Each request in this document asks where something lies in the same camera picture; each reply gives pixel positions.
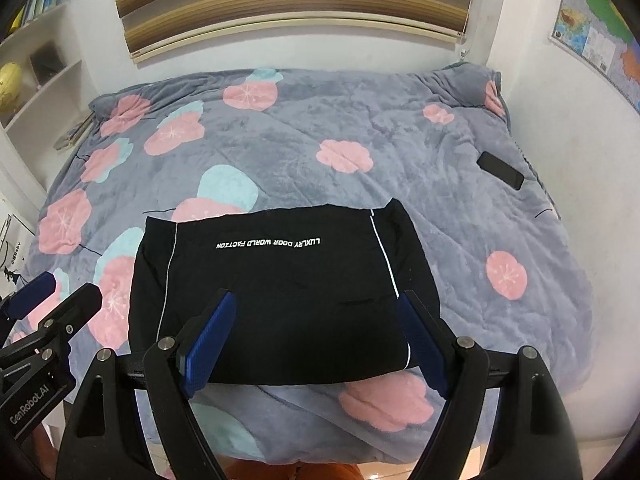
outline black phone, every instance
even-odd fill
[[[481,153],[480,158],[478,158],[478,166],[487,173],[498,177],[505,184],[509,184],[515,190],[519,190],[522,187],[524,175],[489,152]]]

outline floor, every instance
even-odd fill
[[[151,453],[151,460],[156,468],[156,473],[163,475],[169,468],[169,463],[166,460],[164,449],[157,444],[147,443],[149,453]],[[229,460],[226,457],[216,457],[222,467],[229,464]],[[468,480],[478,475],[480,472],[480,466],[482,459],[484,458],[484,449],[482,447],[476,447],[471,450],[469,457],[466,461],[465,468],[462,471],[460,480]],[[383,464],[379,462],[373,462],[368,464],[360,464],[358,467],[364,476],[365,480],[406,480],[409,478],[411,471],[414,470],[415,463],[412,464]]]
[[[611,440],[601,440],[597,442],[581,442],[578,445],[580,451],[580,462],[582,463],[582,472],[584,480],[593,480],[602,467],[609,461],[615,450],[618,448],[622,438],[614,438]],[[162,446],[147,443],[151,459],[156,468],[156,473],[164,475],[169,467]],[[468,480],[480,473],[482,460],[486,446],[475,447],[469,453],[466,460],[465,468],[462,471],[460,480]],[[226,467],[232,462],[227,457],[216,457],[222,467]],[[415,463],[412,464],[383,464],[378,462],[360,464],[358,467],[365,480],[407,480],[411,471],[414,469]]]

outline blue gripper pad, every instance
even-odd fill
[[[418,361],[424,380],[441,397],[447,398],[449,381],[446,376],[446,364],[436,342],[406,294],[400,294],[396,306],[400,327]]]
[[[180,366],[180,387],[188,399],[204,388],[236,320],[236,297],[226,293]]]
[[[4,313],[10,319],[24,319],[55,291],[56,279],[53,274],[43,272],[9,298]]]

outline white shelf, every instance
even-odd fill
[[[38,90],[30,56],[49,42],[66,68]],[[26,101],[5,128],[0,125],[0,191],[31,223],[73,152],[57,152],[53,145],[85,118],[97,96],[81,59],[74,14],[66,3],[46,10],[0,43],[0,66],[12,61],[23,68],[20,96]]]
[[[24,106],[20,109],[20,111],[18,111],[18,113],[15,115],[15,117],[13,119],[11,119],[11,121],[9,122],[9,124],[6,126],[6,128],[4,129],[6,131],[6,134],[11,137],[11,132],[12,132],[12,126],[14,126],[14,124],[19,124],[20,123],[20,118],[26,114],[29,113],[30,109],[33,109],[34,104],[37,103],[37,101],[43,99],[46,97],[48,92],[54,92],[56,91],[56,87],[58,87],[60,85],[60,82],[64,82],[65,77],[67,77],[67,75],[74,69],[76,69],[79,65],[80,65],[81,61],[76,61],[75,63],[73,63],[73,65],[70,66],[65,66],[60,72],[58,72],[55,76],[53,76],[51,79],[49,79],[40,90],[38,90],[35,95],[33,97],[31,97],[31,99],[29,99]]]
[[[6,134],[40,185],[48,190],[71,149],[54,143],[88,114],[81,95],[87,74],[82,62],[66,67],[46,83],[9,123]]]
[[[24,50],[27,43],[32,43],[34,39],[37,40],[46,36],[47,34],[44,33],[43,29],[46,28],[47,31],[55,29],[56,23],[61,19],[65,7],[66,4],[64,3],[51,7],[31,20],[24,27],[16,30],[0,43],[0,53],[4,54],[5,51],[16,47]]]

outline black shorts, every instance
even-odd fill
[[[231,384],[356,381],[414,365],[398,291],[439,312],[409,215],[333,205],[176,224],[147,218],[129,311],[132,352],[175,336],[219,288],[238,315],[210,377]]]

